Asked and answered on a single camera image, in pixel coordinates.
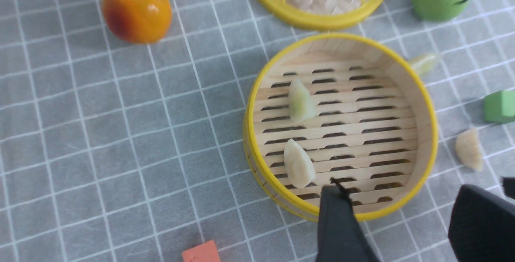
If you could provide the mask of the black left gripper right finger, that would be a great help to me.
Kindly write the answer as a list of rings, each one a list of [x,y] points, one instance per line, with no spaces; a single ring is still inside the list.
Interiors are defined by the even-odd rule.
[[[453,205],[448,240],[459,262],[513,262],[514,203],[463,184]]]

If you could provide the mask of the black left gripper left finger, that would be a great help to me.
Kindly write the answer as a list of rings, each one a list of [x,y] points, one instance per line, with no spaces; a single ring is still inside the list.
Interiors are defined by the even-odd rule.
[[[317,262],[378,262],[342,185],[321,190],[317,222]]]

